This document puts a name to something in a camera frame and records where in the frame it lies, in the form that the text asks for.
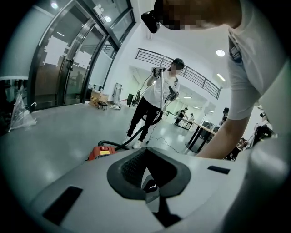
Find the gray floor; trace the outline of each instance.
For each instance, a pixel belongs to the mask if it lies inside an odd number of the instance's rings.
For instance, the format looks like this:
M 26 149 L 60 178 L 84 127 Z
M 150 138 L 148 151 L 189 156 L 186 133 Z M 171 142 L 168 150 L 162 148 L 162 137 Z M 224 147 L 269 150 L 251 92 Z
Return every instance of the gray floor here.
M 0 138 L 0 162 L 12 190 L 21 202 L 29 203 L 43 188 L 82 164 L 99 141 L 120 143 L 133 114 L 134 110 L 127 107 L 102 111 L 89 104 L 33 113 L 37 118 L 35 126 L 13 130 Z M 164 137 L 178 152 L 195 155 L 184 145 L 191 135 L 161 121 L 152 137 Z M 173 150 L 163 139 L 153 138 L 148 146 Z

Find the ceiling light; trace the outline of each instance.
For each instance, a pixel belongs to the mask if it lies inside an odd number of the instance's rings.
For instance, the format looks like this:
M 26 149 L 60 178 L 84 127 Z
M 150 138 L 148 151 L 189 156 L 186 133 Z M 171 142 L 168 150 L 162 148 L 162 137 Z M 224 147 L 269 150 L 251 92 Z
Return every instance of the ceiling light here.
M 59 33 L 59 32 L 56 32 L 57 34 L 59 34 L 59 35 L 62 35 L 62 36 L 64 36 L 63 34 L 61 34 L 61 33 Z
M 216 75 L 217 75 L 218 77 L 220 77 L 222 81 L 224 81 L 224 82 L 226 81 L 226 80 L 225 80 L 225 79 L 224 79 L 220 74 L 216 74 Z
M 112 19 L 110 17 L 108 17 L 108 16 L 105 16 L 104 18 L 105 18 L 107 23 L 110 23 L 112 21 Z
M 50 5 L 54 9 L 57 9 L 58 8 L 58 5 L 55 2 L 52 2 Z
M 216 51 L 216 54 L 218 56 L 224 56 L 226 53 L 223 50 L 219 49 L 219 50 Z

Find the cardboard box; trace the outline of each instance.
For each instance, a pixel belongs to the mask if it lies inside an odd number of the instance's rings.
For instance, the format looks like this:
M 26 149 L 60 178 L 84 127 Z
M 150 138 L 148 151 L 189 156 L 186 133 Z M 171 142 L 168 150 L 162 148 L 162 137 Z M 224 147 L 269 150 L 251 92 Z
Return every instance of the cardboard box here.
M 108 97 L 109 97 L 108 95 L 104 95 L 100 92 L 96 93 L 96 92 L 92 91 L 91 98 L 90 98 L 90 104 L 93 106 L 98 106 L 99 101 L 107 103 Z

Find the black pants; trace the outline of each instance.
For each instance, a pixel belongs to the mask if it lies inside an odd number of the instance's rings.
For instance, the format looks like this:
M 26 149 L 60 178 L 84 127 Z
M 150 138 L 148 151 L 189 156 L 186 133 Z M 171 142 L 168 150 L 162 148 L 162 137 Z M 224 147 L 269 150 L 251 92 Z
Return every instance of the black pants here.
M 175 125 L 178 125 L 180 123 L 180 121 L 181 121 L 181 118 L 178 116 L 176 121 L 175 121 Z
M 140 103 L 138 104 L 135 114 L 133 115 L 133 118 L 131 120 L 131 125 L 129 130 L 127 131 L 127 136 L 131 137 L 136 125 L 142 117 L 147 114 L 146 121 L 145 121 L 145 127 L 141 133 L 141 136 L 139 138 L 140 141 L 143 141 L 144 138 L 147 135 L 148 129 L 151 126 L 152 122 L 156 118 L 156 116 L 160 113 L 160 109 L 151 105 L 144 97 L 140 100 Z

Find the red box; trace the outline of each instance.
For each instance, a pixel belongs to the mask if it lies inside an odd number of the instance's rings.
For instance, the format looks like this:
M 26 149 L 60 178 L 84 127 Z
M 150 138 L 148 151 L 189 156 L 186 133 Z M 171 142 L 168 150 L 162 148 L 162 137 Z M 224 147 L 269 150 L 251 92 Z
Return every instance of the red box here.
M 107 147 L 107 146 L 94 147 L 92 152 L 89 155 L 89 161 L 97 159 L 97 158 L 106 157 L 115 153 L 116 151 L 114 147 Z

